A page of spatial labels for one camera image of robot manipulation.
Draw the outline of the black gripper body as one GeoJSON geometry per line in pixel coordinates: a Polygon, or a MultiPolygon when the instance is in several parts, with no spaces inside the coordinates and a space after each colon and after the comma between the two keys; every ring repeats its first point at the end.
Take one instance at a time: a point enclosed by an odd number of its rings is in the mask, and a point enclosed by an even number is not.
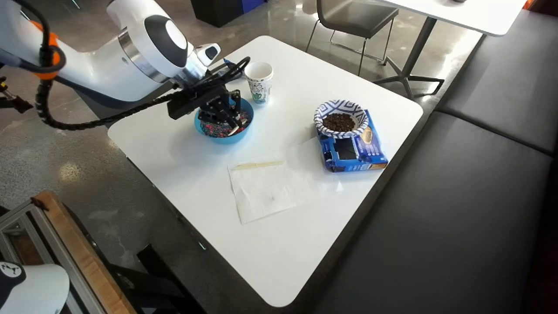
{"type": "Polygon", "coordinates": [[[208,114],[212,117],[217,117],[219,121],[227,121],[231,114],[231,95],[227,88],[217,88],[214,89],[207,100],[203,102],[203,107],[200,109],[200,119],[203,114],[208,114]]]}

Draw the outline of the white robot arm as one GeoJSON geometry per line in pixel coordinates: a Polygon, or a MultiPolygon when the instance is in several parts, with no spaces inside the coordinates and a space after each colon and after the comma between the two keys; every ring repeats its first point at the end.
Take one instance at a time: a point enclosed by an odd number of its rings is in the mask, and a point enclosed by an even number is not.
{"type": "Polygon", "coordinates": [[[121,112],[104,126],[165,103],[173,119],[198,109],[238,129],[241,119],[226,103],[238,100],[227,84],[243,67],[215,74],[217,44],[194,46],[156,0],[112,0],[109,16],[119,34],[102,48],[81,53],[60,41],[46,18],[27,0],[0,0],[0,60],[39,77],[36,109],[51,128],[71,131],[50,110],[50,93],[64,82],[121,112]]]}

